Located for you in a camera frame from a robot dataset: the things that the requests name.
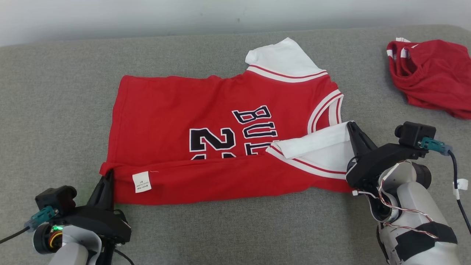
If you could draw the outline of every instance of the white wall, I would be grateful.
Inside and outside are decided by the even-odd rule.
[[[0,0],[0,46],[84,38],[451,24],[470,0]]]

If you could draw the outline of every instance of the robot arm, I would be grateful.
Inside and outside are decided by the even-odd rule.
[[[346,179],[364,193],[378,221],[378,243],[392,265],[459,265],[456,236],[427,192],[427,167],[407,161],[425,157],[423,139],[433,140],[435,128],[404,123],[396,129],[399,144],[376,145],[360,128],[348,124],[355,157]],[[447,147],[440,146],[441,152]]]
[[[110,170],[100,179],[84,206],[75,206],[77,192],[71,186],[36,196],[39,209],[51,207],[56,213],[33,236],[37,252],[55,253],[50,265],[110,265],[113,253],[120,253],[116,245],[130,241],[131,227],[122,211],[114,209],[113,174]],[[63,228],[54,231],[55,226]]]

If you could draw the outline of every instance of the teal connector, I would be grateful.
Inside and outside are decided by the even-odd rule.
[[[421,142],[419,142],[420,147],[423,149],[436,151],[444,156],[449,156],[449,150],[453,151],[453,147],[446,145],[444,142],[434,140],[429,137],[424,137]]]
[[[31,216],[31,219],[24,224],[24,227],[29,227],[28,232],[33,232],[44,222],[51,220],[56,215],[51,206],[44,207],[41,211]]]

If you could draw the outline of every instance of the gray fabric surface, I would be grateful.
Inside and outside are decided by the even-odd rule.
[[[37,211],[34,196],[72,185],[84,204],[106,159],[111,111],[123,75],[205,78],[242,73],[248,50],[290,37],[326,69],[345,94],[343,120],[355,120],[377,144],[397,142],[396,125],[437,128],[454,146],[460,177],[471,171],[471,124],[443,111],[409,106],[387,70],[395,37],[443,39],[471,47],[461,28],[407,26],[262,34],[90,40],[0,49],[0,237]],[[459,257],[471,264],[471,236],[452,194],[452,163],[421,160],[429,189],[455,231]],[[462,192],[471,215],[471,195]],[[118,205],[133,228],[120,250],[136,264],[384,264],[365,198],[320,189],[275,198],[178,206]],[[2,264],[47,264],[24,234],[0,245]],[[118,255],[114,264],[128,264]]]

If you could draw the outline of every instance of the white trim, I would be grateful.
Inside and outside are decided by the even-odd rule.
[[[324,75],[328,75],[327,72],[322,73],[322,71],[324,71],[324,70],[321,70],[321,71],[319,71],[318,75],[315,75],[315,73],[314,73],[313,76],[308,76],[308,77],[304,77],[304,78],[295,78],[295,77],[288,78],[288,77],[284,77],[284,76],[281,76],[281,75],[276,75],[276,74],[269,73],[267,71],[264,71],[260,68],[253,67],[253,66],[249,66],[247,68],[247,71],[251,71],[251,72],[254,72],[258,75],[264,76],[266,78],[270,78],[270,79],[273,79],[273,80],[282,81],[282,82],[286,82],[286,83],[301,83],[301,82],[309,81],[309,80],[312,80],[312,79],[316,79],[316,78],[324,76]]]
[[[404,39],[404,38],[396,38],[396,41],[400,41],[400,42],[410,42],[410,40]]]
[[[308,133],[313,133],[316,131],[316,125],[317,125],[317,122],[320,118],[321,115],[318,115],[318,113],[322,114],[322,112],[325,111],[325,109],[327,109],[328,107],[330,107],[330,104],[327,104],[327,102],[331,101],[331,100],[336,100],[336,99],[340,99],[340,98],[343,98],[343,94],[338,90],[334,90],[332,91],[330,94],[328,94],[325,98],[323,98],[321,100],[321,102],[319,102],[319,104],[316,106],[316,108],[314,109],[314,111],[312,112],[311,114],[311,117],[309,118],[309,121],[308,121]]]
[[[401,58],[409,58],[409,52],[405,49],[405,48],[402,48],[401,50]]]
[[[302,171],[308,172],[310,174],[314,174],[320,177],[324,178],[331,178],[331,179],[340,179],[340,180],[345,180],[345,174],[334,174],[334,173],[329,173],[325,171],[321,171],[318,169],[315,169],[313,167],[310,167],[308,165],[305,165],[303,163],[300,163],[296,160],[293,159],[286,159],[282,154],[278,153],[276,150],[274,150],[276,143],[273,143],[271,146],[269,146],[266,150],[267,153],[273,155],[274,157],[280,159],[281,161],[294,166]]]
[[[337,124],[337,103],[339,100],[337,99],[329,105],[329,126]]]
[[[302,158],[302,157],[297,157],[296,159],[299,160],[299,161],[302,161],[302,162],[304,162],[304,163],[306,163],[306,164],[309,164],[309,165],[312,165],[312,166],[315,166],[315,167],[319,167],[319,168],[322,168],[322,169],[327,170],[327,171],[338,171],[338,172],[342,172],[343,170],[345,170],[345,169],[326,168],[325,166],[320,166],[320,165],[318,165],[318,164],[316,164],[316,163],[314,163],[314,162],[312,162],[312,161],[306,160],[306,159],[304,159],[304,158]],[[342,176],[341,179],[345,179],[345,174],[335,174],[335,173],[327,173],[327,172],[325,172],[325,173],[326,173],[326,174],[336,175],[336,176]]]
[[[342,116],[340,115],[340,109],[342,109],[342,102],[343,102],[343,97],[341,97],[339,102],[339,108],[337,109],[337,117],[339,118],[339,124],[342,123]]]

